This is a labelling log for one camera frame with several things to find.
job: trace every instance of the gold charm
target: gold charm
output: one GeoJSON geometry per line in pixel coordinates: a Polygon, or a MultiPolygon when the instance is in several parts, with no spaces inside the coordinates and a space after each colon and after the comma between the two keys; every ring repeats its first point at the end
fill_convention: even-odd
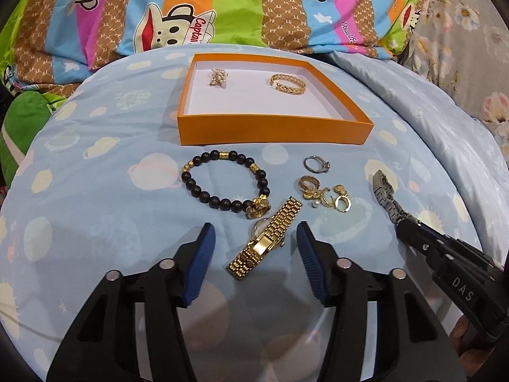
{"type": "Polygon", "coordinates": [[[182,167],[182,172],[189,171],[191,168],[194,168],[194,162],[192,160],[182,167]]]}
{"type": "Polygon", "coordinates": [[[269,199],[266,195],[260,195],[253,200],[253,203],[248,207],[246,216],[249,219],[263,217],[270,211],[269,199]]]}
{"type": "Polygon", "coordinates": [[[256,165],[254,162],[249,166],[249,170],[253,174],[256,174],[256,171],[258,171],[258,169],[260,169],[260,167],[258,165],[256,165]]]}

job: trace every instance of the pillow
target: pillow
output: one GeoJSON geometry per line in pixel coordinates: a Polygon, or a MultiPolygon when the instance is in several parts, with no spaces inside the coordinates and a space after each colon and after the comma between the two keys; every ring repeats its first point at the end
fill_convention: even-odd
{"type": "Polygon", "coordinates": [[[509,164],[509,30],[490,0],[428,0],[404,65],[449,94],[509,164]]]}
{"type": "Polygon", "coordinates": [[[52,109],[36,91],[26,91],[12,101],[0,130],[0,164],[9,188],[32,141],[51,115],[52,109]]]}

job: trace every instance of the silver ring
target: silver ring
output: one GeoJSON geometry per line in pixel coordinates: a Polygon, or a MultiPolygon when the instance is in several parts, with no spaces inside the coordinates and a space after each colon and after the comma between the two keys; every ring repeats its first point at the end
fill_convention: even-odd
{"type": "Polygon", "coordinates": [[[323,159],[323,158],[321,158],[321,157],[319,157],[317,155],[311,155],[311,156],[308,156],[307,158],[304,158],[303,164],[304,164],[305,168],[309,172],[312,172],[312,173],[324,173],[324,172],[328,172],[329,169],[330,169],[330,162],[327,162],[325,159],[323,159]],[[313,161],[317,161],[322,167],[320,169],[312,169],[312,168],[310,168],[307,165],[307,161],[309,159],[312,159],[313,161]]]}

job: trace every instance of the orange box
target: orange box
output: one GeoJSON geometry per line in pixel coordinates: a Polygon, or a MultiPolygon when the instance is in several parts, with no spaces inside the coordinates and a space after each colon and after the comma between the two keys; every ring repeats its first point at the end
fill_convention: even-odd
{"type": "Polygon", "coordinates": [[[242,53],[194,55],[177,121],[182,145],[362,145],[373,128],[365,113],[306,60],[242,53]],[[212,68],[228,72],[225,88],[208,84],[212,68]],[[291,95],[276,90],[270,86],[270,76],[275,73],[304,80],[305,93],[291,95]]]}

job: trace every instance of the gold ring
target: gold ring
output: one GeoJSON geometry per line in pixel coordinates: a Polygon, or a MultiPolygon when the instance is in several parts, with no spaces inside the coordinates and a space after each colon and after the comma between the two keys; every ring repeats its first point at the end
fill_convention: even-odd
{"type": "Polygon", "coordinates": [[[339,212],[347,212],[350,209],[351,206],[352,206],[352,202],[350,201],[350,197],[348,197],[348,195],[340,195],[334,201],[334,207],[339,212]],[[342,201],[343,204],[345,204],[345,209],[344,210],[340,210],[339,209],[339,202],[340,201],[342,201]]]}
{"type": "Polygon", "coordinates": [[[309,190],[313,191],[315,189],[320,188],[320,181],[318,181],[318,179],[316,179],[315,177],[312,177],[311,175],[304,175],[303,177],[301,177],[299,179],[299,188],[302,191],[309,191],[309,190]],[[310,186],[307,185],[306,182],[311,182],[315,188],[310,188],[310,186]]]}
{"type": "Polygon", "coordinates": [[[297,88],[294,88],[292,86],[286,86],[281,83],[276,83],[276,90],[282,91],[283,93],[288,93],[290,95],[301,95],[306,91],[306,84],[302,80],[297,79],[295,76],[282,74],[272,75],[270,78],[271,86],[274,84],[275,80],[286,80],[298,86],[297,88]]]}

